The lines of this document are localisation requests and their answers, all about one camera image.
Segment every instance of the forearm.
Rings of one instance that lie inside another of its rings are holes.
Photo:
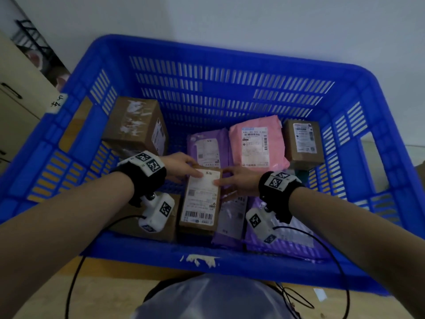
[[[416,317],[425,317],[425,241],[345,200],[298,188],[291,213],[385,286]]]
[[[12,317],[48,278],[90,244],[132,195],[130,178],[114,172],[1,225],[0,255],[7,259],[0,261],[0,286],[7,289],[0,289],[0,316]]]

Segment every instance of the wooden floor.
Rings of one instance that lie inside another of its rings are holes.
[[[78,264],[74,259],[53,276],[15,316],[15,319],[63,318],[65,300]],[[77,279],[71,300],[70,318],[129,318],[146,294],[160,281],[195,272],[145,265],[87,259]],[[344,291],[324,289],[327,299],[319,302],[313,287],[285,284],[309,300],[316,309],[295,307],[304,319],[340,319],[346,306]],[[393,297],[351,293],[350,319],[412,318]]]

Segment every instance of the wristband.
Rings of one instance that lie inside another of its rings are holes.
[[[298,187],[304,187],[300,179],[283,171],[266,172],[258,183],[260,199],[267,204],[266,208],[275,212],[276,218],[286,224],[292,220],[290,196]]]
[[[161,187],[167,176],[162,160],[149,151],[122,160],[111,172],[115,171],[126,174],[133,182],[134,194],[128,203],[135,207],[140,207],[142,196]]]

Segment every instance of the hand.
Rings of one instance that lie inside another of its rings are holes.
[[[204,175],[202,172],[194,169],[188,163],[197,164],[196,160],[183,152],[177,152],[169,156],[161,156],[162,162],[167,169],[166,179],[171,180],[175,183],[182,183],[179,177],[192,176],[195,178],[202,178]]]
[[[221,195],[228,195],[223,201],[233,200],[239,196],[260,195],[258,183],[263,173],[240,166],[224,168],[223,173],[226,172],[231,172],[233,176],[214,181],[216,186],[230,186],[221,191]]]

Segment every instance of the black wristband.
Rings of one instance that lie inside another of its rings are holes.
[[[291,180],[286,186],[282,186],[281,184],[285,179]],[[304,185],[298,182],[295,176],[290,176],[284,172],[266,172],[261,176],[260,182],[258,183],[260,199],[267,204],[266,208],[275,212],[276,218],[280,222],[286,224],[289,224],[292,220],[292,214],[289,210],[290,196],[298,187],[304,187]]]
[[[127,161],[122,161],[123,163],[120,163],[111,171],[120,171],[131,179],[134,186],[134,194],[128,203],[135,207],[140,207],[140,198],[142,196],[152,194],[159,189],[164,184],[165,177],[167,176],[167,170],[162,163],[162,167],[158,163],[156,163],[156,165],[155,163],[151,164],[151,166],[148,165],[149,168],[153,166],[153,169],[149,172],[150,176],[147,176],[139,165],[132,163],[131,161],[133,161],[134,158],[137,158],[138,160],[136,160],[136,162],[139,164],[139,161],[147,161],[147,164],[150,164],[151,161],[157,162],[156,159],[158,159],[158,157],[153,156],[152,154],[150,154],[152,156],[145,154],[146,158],[142,158],[149,160],[142,160],[139,158],[140,155],[143,155],[143,153],[126,159]]]

